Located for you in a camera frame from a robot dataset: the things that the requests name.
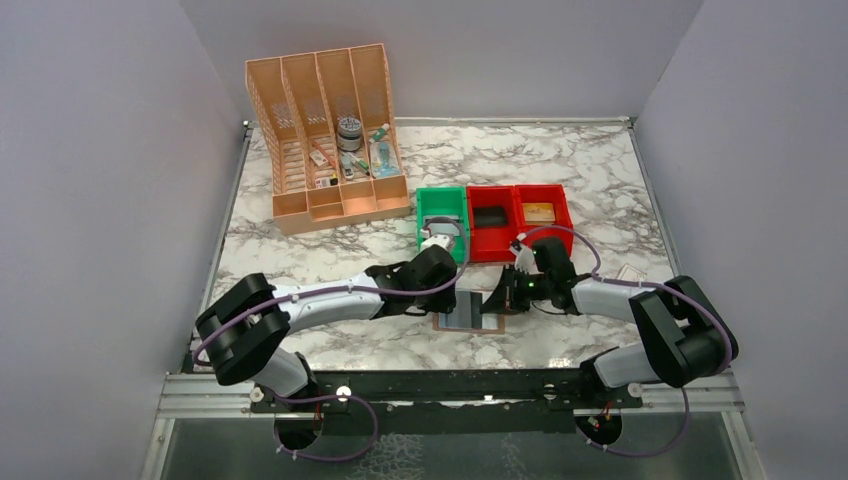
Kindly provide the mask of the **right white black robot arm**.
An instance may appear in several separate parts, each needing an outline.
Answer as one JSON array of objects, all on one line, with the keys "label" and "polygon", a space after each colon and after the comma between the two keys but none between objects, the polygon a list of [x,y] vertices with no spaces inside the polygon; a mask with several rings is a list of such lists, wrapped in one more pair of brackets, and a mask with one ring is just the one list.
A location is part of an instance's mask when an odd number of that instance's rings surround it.
[{"label": "right white black robot arm", "polygon": [[527,246],[515,240],[516,261],[482,303],[484,314],[517,315],[548,301],[565,315],[596,315],[637,327],[637,343],[598,354],[580,365],[584,390],[600,392],[634,383],[681,388],[723,372],[739,353],[733,334],[697,282],[678,276],[665,283],[602,279],[578,274],[556,236]]}]

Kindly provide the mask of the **orange plastic file organizer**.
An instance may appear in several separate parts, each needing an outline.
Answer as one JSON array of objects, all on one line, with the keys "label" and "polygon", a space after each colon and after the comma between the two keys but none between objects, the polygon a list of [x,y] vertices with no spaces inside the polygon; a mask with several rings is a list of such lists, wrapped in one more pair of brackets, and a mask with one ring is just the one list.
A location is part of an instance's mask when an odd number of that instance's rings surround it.
[{"label": "orange plastic file organizer", "polygon": [[[383,44],[249,60],[245,85],[270,155],[272,218],[285,235],[409,214],[411,200],[396,133],[389,63]],[[337,147],[341,117],[363,125],[355,152]],[[369,137],[384,123],[401,174],[374,178]],[[321,146],[337,168],[318,168],[309,154]],[[364,160],[370,176],[348,156]]]}]

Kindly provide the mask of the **green plastic bin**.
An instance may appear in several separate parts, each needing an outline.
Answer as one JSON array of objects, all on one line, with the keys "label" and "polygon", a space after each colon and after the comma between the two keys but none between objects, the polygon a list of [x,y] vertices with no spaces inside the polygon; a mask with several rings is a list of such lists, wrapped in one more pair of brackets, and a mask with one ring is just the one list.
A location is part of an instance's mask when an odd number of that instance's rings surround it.
[{"label": "green plastic bin", "polygon": [[471,239],[470,217],[465,187],[419,187],[416,189],[417,245],[426,240],[427,229],[431,234],[453,236],[455,243],[451,251],[458,265],[466,258],[465,241]]}]

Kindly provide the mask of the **red plastic double bin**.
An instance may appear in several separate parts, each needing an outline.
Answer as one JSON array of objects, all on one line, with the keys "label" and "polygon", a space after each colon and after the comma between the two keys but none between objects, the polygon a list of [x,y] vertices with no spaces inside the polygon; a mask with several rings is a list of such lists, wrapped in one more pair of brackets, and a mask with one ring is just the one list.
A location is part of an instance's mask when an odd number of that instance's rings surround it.
[{"label": "red plastic double bin", "polygon": [[[567,249],[574,241],[569,230],[573,227],[564,188],[559,184],[518,184],[501,186],[477,186],[466,188],[468,211],[471,219],[471,261],[473,263],[510,262],[514,255],[510,243],[520,234],[527,235],[526,242],[545,236],[559,237]],[[533,226],[524,223],[522,204],[532,202],[552,203],[557,220],[552,225]],[[503,206],[509,216],[505,228],[475,229],[472,209],[484,206]]]}]

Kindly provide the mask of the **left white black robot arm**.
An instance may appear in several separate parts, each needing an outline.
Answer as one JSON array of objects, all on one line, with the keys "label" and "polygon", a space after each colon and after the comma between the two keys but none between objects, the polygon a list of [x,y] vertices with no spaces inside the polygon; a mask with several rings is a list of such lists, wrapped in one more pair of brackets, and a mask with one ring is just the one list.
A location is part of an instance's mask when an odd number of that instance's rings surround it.
[{"label": "left white black robot arm", "polygon": [[270,284],[261,273],[242,278],[195,321],[201,338],[195,353],[219,384],[254,381],[283,397],[314,384],[299,353],[284,350],[291,334],[338,321],[374,320],[411,308],[447,313],[455,306],[460,268],[439,245],[412,260],[374,265],[346,280],[306,287]]}]

